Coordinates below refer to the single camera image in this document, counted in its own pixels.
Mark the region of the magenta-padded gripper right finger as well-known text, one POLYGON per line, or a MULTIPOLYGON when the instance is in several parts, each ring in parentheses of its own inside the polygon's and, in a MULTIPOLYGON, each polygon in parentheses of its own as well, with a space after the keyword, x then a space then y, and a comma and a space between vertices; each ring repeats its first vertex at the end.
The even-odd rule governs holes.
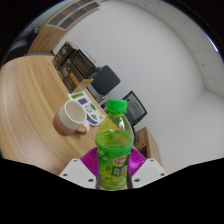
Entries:
POLYGON ((155 158, 147 159, 136 149, 131 149, 127 174, 127 187, 129 189, 144 187, 166 175, 167 173, 155 158))

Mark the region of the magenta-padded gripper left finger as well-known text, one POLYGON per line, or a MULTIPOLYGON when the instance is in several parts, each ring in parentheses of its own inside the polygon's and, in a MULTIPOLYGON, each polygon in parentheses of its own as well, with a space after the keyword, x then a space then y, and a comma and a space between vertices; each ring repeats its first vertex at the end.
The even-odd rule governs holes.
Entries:
POLYGON ((84 188, 99 189, 100 170, 97 149, 91 149, 80 159, 73 158, 61 172, 60 177, 84 188))

